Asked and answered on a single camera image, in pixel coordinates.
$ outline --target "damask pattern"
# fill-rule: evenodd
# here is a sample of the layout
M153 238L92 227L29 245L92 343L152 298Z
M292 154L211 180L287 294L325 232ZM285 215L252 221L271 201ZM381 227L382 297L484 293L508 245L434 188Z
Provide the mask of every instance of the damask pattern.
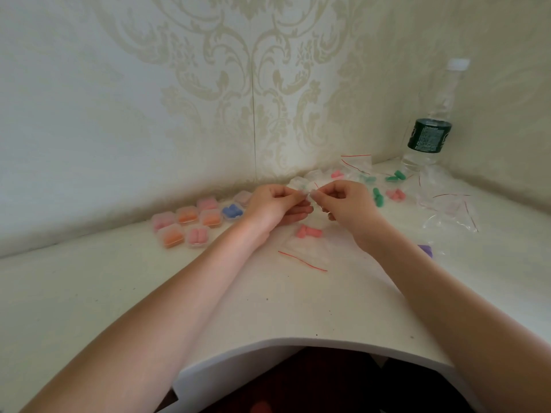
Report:
M2 0L0 255L341 153L396 157L450 57L472 67L445 164L549 209L550 14L551 0Z

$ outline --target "bottle cap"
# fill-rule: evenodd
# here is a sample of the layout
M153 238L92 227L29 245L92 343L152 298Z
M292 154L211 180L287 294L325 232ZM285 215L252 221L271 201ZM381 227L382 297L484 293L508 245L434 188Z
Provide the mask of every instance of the bottle cap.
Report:
M451 58L448 61L447 69L448 71L466 71L470 63L471 60L467 58Z

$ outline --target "forearm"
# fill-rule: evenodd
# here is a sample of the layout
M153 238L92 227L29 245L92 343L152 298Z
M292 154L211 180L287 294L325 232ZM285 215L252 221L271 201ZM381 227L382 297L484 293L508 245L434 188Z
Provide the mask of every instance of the forearm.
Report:
M155 410L259 238L238 222L109 326L23 412Z
M359 239L492 411L549 411L551 351L381 221Z

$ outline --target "bottle label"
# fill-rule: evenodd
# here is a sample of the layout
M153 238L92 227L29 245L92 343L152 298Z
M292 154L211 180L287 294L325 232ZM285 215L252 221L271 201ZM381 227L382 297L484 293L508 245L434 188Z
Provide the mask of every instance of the bottle label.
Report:
M419 152L440 152L450 130L451 123L443 120L417 119L408 147Z

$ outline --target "hand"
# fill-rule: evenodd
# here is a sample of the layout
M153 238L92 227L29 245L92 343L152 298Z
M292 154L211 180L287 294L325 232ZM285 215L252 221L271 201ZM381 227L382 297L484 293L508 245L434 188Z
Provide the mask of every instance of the hand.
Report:
M323 211L329 212L329 220L338 221L352 233L356 243L373 231L376 222L384 220L368 189L354 181L333 181L311 192L310 196Z
M302 192L267 184L252 194L243 220L252 222L259 233L267 235L276 226L306 219L312 212L313 207Z

